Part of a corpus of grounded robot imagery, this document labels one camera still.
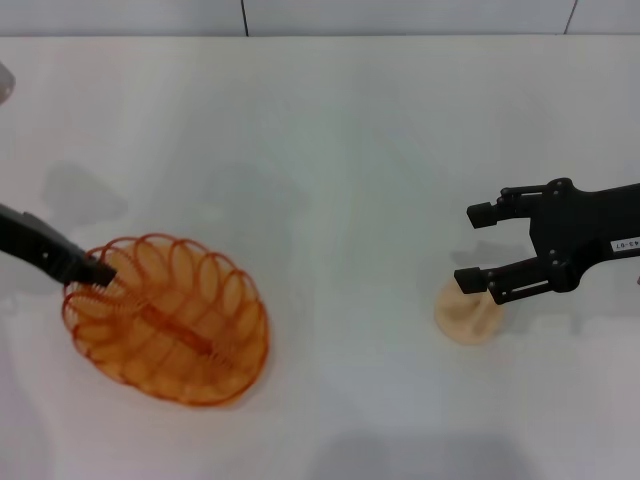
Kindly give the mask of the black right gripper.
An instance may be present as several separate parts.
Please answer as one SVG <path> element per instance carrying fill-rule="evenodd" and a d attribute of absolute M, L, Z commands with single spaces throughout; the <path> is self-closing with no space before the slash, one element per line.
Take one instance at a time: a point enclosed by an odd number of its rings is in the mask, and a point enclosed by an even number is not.
<path fill-rule="evenodd" d="M 474 229 L 531 218 L 537 257 L 501 267 L 454 272 L 465 295 L 489 293 L 497 305 L 576 289 L 591 267 L 639 255 L 639 186 L 583 191 L 568 178 L 505 187 L 494 204 L 466 210 Z"/>

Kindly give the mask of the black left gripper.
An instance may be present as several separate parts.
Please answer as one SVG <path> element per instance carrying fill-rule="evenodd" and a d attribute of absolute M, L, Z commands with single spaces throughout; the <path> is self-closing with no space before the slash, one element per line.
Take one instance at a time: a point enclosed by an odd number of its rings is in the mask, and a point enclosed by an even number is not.
<path fill-rule="evenodd" d="M 107 287 L 117 271 L 84 253 L 46 222 L 1 205 L 1 251 L 41 270 L 61 284 Z"/>

